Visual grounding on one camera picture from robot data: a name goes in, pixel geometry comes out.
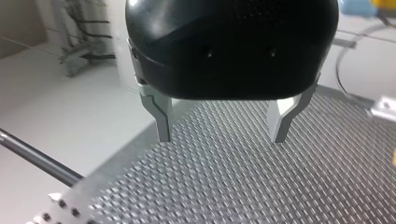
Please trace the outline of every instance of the yellow object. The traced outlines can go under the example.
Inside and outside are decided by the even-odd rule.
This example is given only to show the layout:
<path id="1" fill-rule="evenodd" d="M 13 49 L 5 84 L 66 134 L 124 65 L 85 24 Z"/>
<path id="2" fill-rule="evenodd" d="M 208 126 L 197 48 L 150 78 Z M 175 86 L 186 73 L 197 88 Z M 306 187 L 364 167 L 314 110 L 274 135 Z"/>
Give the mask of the yellow object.
<path id="1" fill-rule="evenodd" d="M 383 9 L 396 9 L 396 0 L 371 0 L 375 7 Z"/>

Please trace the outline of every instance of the silver metal bar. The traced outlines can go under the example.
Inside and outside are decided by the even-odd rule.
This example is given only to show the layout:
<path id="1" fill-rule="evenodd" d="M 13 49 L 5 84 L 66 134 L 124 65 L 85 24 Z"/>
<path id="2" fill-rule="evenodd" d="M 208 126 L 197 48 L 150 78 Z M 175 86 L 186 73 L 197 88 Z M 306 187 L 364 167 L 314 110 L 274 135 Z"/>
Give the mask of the silver metal bar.
<path id="1" fill-rule="evenodd" d="M 266 119 L 268 133 L 273 143 L 282 143 L 286 140 L 292 120 L 309 105 L 316 87 L 315 83 L 295 97 L 270 102 Z"/>
<path id="2" fill-rule="evenodd" d="M 63 1 L 62 0 L 52 0 L 51 6 L 52 6 L 52 12 L 53 12 L 52 14 L 55 19 L 57 31 L 58 31 L 59 37 L 61 38 L 62 49 L 64 51 L 69 51 L 71 48 L 73 48 L 73 44 L 70 39 L 70 35 L 67 32 L 67 27 L 64 23 L 64 17 L 63 17 L 63 12 L 62 12 L 62 8 L 64 7 Z"/>
<path id="3" fill-rule="evenodd" d="M 2 129 L 0 129 L 0 145 L 13 151 L 70 188 L 83 178 L 82 175 Z"/>
<path id="4" fill-rule="evenodd" d="M 138 82 L 143 107 L 155 118 L 160 142 L 170 142 L 172 98 L 162 95 L 149 84 Z"/>

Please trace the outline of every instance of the screw hole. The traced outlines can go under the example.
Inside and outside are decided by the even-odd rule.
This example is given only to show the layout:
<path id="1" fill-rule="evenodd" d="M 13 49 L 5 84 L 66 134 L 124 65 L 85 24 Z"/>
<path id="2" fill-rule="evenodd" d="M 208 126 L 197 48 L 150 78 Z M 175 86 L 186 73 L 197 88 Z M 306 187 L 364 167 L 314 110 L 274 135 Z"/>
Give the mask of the screw hole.
<path id="1" fill-rule="evenodd" d="M 72 215 L 73 217 L 79 217 L 80 213 L 77 208 L 72 208 Z"/>
<path id="2" fill-rule="evenodd" d="M 44 213 L 42 218 L 44 219 L 44 221 L 49 221 L 50 220 L 50 214 Z"/>
<path id="3" fill-rule="evenodd" d="M 62 207 L 62 208 L 65 208 L 65 207 L 66 207 L 66 202 L 65 202 L 64 200 L 62 200 L 62 199 L 59 200 L 58 204 L 59 204 L 59 206 Z"/>

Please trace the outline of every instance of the textured metal platform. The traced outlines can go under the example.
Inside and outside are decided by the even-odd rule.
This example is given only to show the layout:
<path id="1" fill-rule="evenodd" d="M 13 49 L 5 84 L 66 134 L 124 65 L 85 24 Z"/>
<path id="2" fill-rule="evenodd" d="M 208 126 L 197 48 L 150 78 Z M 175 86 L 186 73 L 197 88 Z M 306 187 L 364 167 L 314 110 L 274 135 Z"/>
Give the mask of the textured metal platform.
<path id="1" fill-rule="evenodd" d="M 283 144 L 265 102 L 203 102 L 92 200 L 103 223 L 396 223 L 396 126 L 315 95 Z"/>

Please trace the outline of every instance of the metal rod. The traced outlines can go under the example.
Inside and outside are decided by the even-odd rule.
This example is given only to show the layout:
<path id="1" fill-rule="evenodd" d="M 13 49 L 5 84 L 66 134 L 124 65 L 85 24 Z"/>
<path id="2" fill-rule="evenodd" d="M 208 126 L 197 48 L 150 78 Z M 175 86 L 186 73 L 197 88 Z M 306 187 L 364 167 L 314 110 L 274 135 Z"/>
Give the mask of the metal rod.
<path id="1" fill-rule="evenodd" d="M 84 178 L 75 171 L 47 156 L 41 151 L 24 143 L 10 133 L 0 129 L 0 145 L 13 151 L 15 154 L 38 167 L 68 187 L 73 187 L 79 180 Z"/>

